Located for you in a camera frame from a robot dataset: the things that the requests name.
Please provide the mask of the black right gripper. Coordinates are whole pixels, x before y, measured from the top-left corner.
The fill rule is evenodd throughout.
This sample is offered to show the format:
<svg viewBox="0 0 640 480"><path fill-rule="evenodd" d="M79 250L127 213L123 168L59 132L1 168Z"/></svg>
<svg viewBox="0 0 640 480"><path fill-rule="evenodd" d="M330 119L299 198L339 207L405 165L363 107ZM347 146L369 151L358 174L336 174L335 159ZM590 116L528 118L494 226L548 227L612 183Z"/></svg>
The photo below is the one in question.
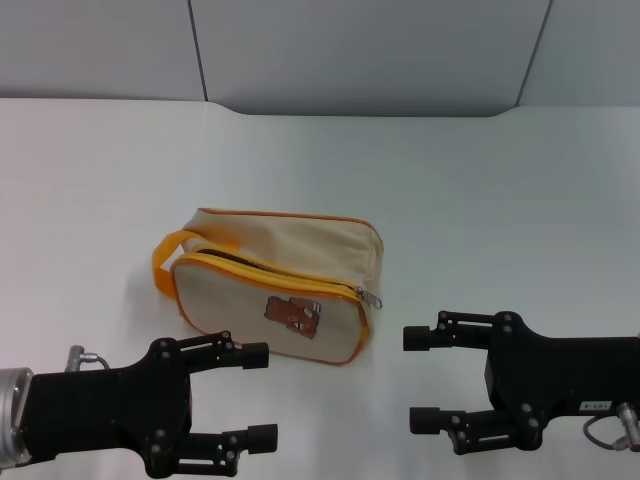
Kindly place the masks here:
<svg viewBox="0 0 640 480"><path fill-rule="evenodd" d="M415 435L446 432L457 455L538 448L559 417L617 417L626 445L639 446L639 338L551 338L514 312L440 311L434 329L406 326L404 351L488 349L485 370L495 410L411 407Z"/></svg>

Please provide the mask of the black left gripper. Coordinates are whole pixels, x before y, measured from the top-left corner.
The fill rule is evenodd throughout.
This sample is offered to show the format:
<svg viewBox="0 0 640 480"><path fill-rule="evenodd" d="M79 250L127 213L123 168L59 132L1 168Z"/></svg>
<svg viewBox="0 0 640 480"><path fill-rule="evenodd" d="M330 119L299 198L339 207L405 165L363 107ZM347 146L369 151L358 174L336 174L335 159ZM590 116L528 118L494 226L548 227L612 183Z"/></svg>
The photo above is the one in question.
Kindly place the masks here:
<svg viewBox="0 0 640 480"><path fill-rule="evenodd" d="M186 434L188 375L268 366L267 343L237 346L231 333L222 331L156 340L141 360L128 367L36 375L21 420L30 462L52 461L64 453L128 449L142 458L152 478L234 477L242 452L277 450L278 426Z"/></svg>

